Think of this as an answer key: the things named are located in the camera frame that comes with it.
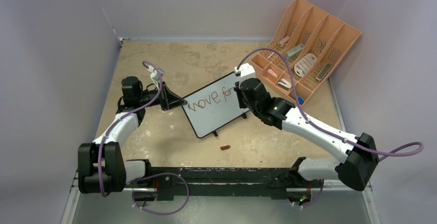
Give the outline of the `black-framed whiteboard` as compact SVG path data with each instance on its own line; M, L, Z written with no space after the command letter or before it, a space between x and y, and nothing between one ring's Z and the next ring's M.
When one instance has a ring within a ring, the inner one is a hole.
M199 139L213 133L249 111L239 106L235 83L238 77L231 72L218 80L185 96L182 109Z

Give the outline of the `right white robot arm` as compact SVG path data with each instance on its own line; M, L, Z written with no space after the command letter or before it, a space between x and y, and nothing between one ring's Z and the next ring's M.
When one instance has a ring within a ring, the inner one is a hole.
M339 180L356 191L363 191L379 163L374 138L363 132L360 136L338 130L330 125L304 117L293 103L272 97L264 84L257 78L236 82L240 108L248 108L253 115L267 126L297 134L334 158L299 158L289 179L295 186L302 186L312 180Z

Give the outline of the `brown marker cap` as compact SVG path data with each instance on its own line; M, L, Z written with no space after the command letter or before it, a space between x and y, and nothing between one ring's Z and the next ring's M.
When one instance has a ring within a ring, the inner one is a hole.
M221 150L227 150L230 148L230 145L225 145L225 146L221 146L220 149Z

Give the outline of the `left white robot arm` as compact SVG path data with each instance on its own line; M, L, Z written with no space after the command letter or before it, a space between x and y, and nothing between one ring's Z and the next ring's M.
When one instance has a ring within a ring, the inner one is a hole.
M150 186L154 174L149 160L124 161L122 147L143 123L147 107L160 105L167 111L187 104L165 82L149 90L137 77L129 76L121 84L123 95L117 102L114 121L101 136L78 148L78 188L83 194L101 193L106 197L121 192L132 181L140 187Z

